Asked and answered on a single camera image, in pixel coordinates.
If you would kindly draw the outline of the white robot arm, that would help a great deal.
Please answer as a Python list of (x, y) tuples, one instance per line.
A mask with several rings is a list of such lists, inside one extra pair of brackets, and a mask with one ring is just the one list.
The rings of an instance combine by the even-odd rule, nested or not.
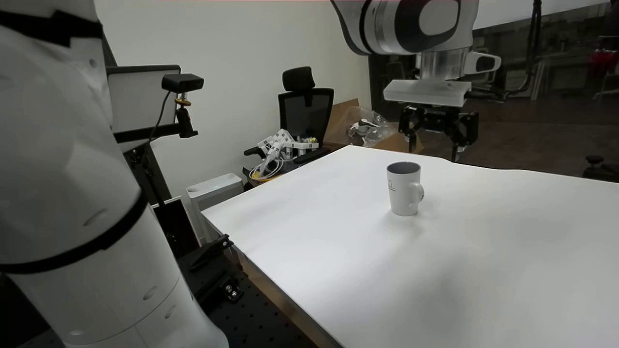
[(480, 0), (331, 0), (347, 45), (364, 57), (414, 57), (418, 76), (393, 80), (383, 99), (403, 107), (408, 150), (420, 132), (445, 134), (451, 159), (478, 140), (467, 113), (468, 76), (494, 74), (501, 59), (472, 49)]

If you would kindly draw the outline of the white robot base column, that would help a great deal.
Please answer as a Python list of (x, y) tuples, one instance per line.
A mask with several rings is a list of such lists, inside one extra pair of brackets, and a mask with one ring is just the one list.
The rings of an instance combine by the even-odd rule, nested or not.
[(66, 348), (229, 348), (113, 134), (95, 0), (0, 0), (0, 270)]

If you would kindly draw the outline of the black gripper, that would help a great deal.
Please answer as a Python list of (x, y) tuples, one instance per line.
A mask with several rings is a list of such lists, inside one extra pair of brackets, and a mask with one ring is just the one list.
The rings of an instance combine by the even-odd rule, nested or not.
[(478, 142), (480, 115), (457, 107), (405, 105), (399, 132), (408, 138), (408, 152), (416, 150), (420, 132), (447, 136), (451, 140), (451, 161), (457, 163), (467, 148)]

